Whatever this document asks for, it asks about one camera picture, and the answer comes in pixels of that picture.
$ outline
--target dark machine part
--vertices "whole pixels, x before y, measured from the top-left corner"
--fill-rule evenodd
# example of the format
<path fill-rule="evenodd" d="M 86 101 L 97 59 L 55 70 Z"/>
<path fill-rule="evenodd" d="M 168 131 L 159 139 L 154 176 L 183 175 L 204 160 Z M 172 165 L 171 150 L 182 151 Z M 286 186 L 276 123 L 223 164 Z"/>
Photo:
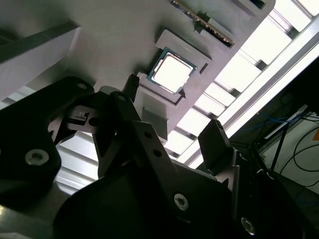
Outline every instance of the dark machine part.
<path fill-rule="evenodd" d="M 279 182 L 233 150 L 217 121 L 200 147 L 218 181 L 173 163 L 133 106 L 138 86 L 131 76 L 107 95 L 70 77 L 0 111 L 0 204 L 18 212 L 37 204 L 61 165 L 55 146 L 80 130 L 93 133 L 100 179 L 62 205 L 54 238 L 317 238 Z"/>
<path fill-rule="evenodd" d="M 221 123 L 211 120 L 200 133 L 198 141 L 206 169 L 211 170 L 216 176 L 230 163 L 234 152 Z M 210 142 L 212 147 L 205 147 L 206 142 Z"/>

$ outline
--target black cable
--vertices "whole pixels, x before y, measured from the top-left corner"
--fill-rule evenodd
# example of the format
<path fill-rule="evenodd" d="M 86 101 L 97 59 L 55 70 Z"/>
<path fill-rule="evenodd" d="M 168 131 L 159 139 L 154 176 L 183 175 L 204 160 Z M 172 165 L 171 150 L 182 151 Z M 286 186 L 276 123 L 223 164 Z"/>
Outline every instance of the black cable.
<path fill-rule="evenodd" d="M 304 148 L 303 150 L 300 150 L 298 153 L 294 154 L 294 155 L 286 162 L 286 164 L 285 164 L 285 165 L 283 166 L 283 168 L 280 170 L 280 173 L 279 173 L 279 174 L 282 174 L 282 172 L 284 171 L 285 167 L 288 165 L 288 163 L 289 163 L 291 160 L 293 160 L 294 156 L 297 156 L 297 155 L 300 154 L 301 152 L 303 152 L 303 151 L 305 151 L 305 150 L 307 150 L 307 149 L 309 149 L 309 148 L 313 148 L 313 147 L 315 147 L 315 146 L 319 146 L 319 144 L 315 144 L 315 145 L 309 146 L 309 147 L 307 147 L 307 148 Z"/>
<path fill-rule="evenodd" d="M 280 138 L 280 141 L 279 141 L 279 144 L 278 144 L 276 153 L 275 153 L 275 157 L 274 157 L 273 163 L 271 164 L 271 167 L 270 167 L 270 170 L 271 170 L 271 171 L 274 171 L 274 170 L 275 170 L 276 163 L 277 163 L 277 160 L 278 160 L 278 157 L 279 157 L 281 148 L 282 148 L 282 146 L 283 146 L 283 143 L 284 143 L 284 140 L 285 140 L 285 137 L 286 137 L 286 133 L 287 133 L 287 131 L 288 131 L 288 128 L 289 128 L 289 123 L 287 123 L 287 124 L 284 126 L 284 130 L 283 130 L 283 132 L 282 132 L 282 135 L 281 135 L 281 138 Z"/>
<path fill-rule="evenodd" d="M 316 181 L 315 183 L 313 183 L 313 184 L 311 184 L 311 185 L 307 185 L 307 186 L 301 185 L 301 184 L 299 184 L 299 183 L 298 183 L 298 184 L 301 185 L 301 186 L 304 186 L 305 188 L 309 188 L 309 187 L 312 187 L 312 186 L 316 185 L 317 183 L 319 183 L 319 180 Z"/>
<path fill-rule="evenodd" d="M 318 169 L 317 169 L 317 170 L 308 170 L 308 169 L 305 169 L 305 168 L 302 168 L 301 166 L 299 166 L 299 165 L 297 164 L 297 161 L 296 161 L 296 158 L 295 158 L 295 156 L 296 156 L 296 151 L 297 151 L 297 148 L 298 148 L 299 144 L 303 141 L 303 139 L 304 139 L 307 135 L 309 135 L 310 133 L 312 133 L 313 131 L 315 131 L 316 129 L 319 129 L 319 127 L 316 127 L 316 128 L 314 128 L 314 129 L 310 130 L 308 133 L 306 133 L 306 134 L 298 141 L 298 143 L 297 143 L 297 145 L 296 145 L 296 147 L 295 147 L 295 150 L 294 150 L 293 160 L 294 160 L 295 165 L 296 165 L 298 168 L 300 168 L 301 170 L 306 171 L 306 172 L 319 172 L 319 170 L 318 170 Z"/>

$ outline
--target bolt hole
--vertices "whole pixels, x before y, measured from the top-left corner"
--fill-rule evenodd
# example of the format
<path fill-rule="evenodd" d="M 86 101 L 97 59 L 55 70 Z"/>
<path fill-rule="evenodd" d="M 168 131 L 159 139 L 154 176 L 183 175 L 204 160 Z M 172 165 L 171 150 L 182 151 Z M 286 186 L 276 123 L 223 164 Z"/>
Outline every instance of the bolt hole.
<path fill-rule="evenodd" d="M 43 159 L 43 156 L 40 153 L 33 153 L 31 157 L 32 157 L 32 159 L 35 159 L 35 160 L 42 160 Z"/>
<path fill-rule="evenodd" d="M 182 198 L 178 198 L 177 200 L 178 200 L 178 202 L 179 202 L 181 205 L 185 205 L 185 201 L 184 201 L 184 199 L 182 199 Z"/>
<path fill-rule="evenodd" d="M 149 132 L 145 132 L 144 135 L 145 135 L 146 138 L 152 138 L 152 135 Z"/>
<path fill-rule="evenodd" d="M 154 150 L 153 150 L 153 154 L 154 154 L 156 157 L 161 157 L 161 152 L 159 152 L 157 149 L 154 149 Z"/>
<path fill-rule="evenodd" d="M 89 119 L 89 125 L 93 126 L 93 127 L 99 126 L 100 125 L 100 119 L 97 118 L 97 117 L 90 118 Z"/>

